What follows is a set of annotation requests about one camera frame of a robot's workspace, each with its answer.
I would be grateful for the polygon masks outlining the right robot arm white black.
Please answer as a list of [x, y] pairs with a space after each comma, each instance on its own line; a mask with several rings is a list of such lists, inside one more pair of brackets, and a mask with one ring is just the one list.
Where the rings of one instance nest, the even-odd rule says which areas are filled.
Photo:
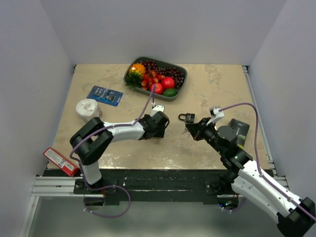
[[285, 237], [302, 237], [316, 222], [316, 205], [301, 198], [272, 178], [237, 144], [229, 126], [216, 128], [207, 118], [186, 124], [196, 141], [205, 140], [220, 156], [228, 177], [220, 181], [226, 194], [235, 192], [257, 205], [277, 224]]

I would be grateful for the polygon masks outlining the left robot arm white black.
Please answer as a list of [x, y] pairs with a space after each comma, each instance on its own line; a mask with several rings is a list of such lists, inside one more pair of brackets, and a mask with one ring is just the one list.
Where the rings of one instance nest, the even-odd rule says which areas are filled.
[[163, 138], [168, 124], [168, 116], [161, 111], [126, 123], [105, 123], [100, 118], [92, 118], [70, 139], [73, 148], [70, 158], [79, 163], [85, 188], [92, 194], [101, 191], [98, 160], [111, 143]]

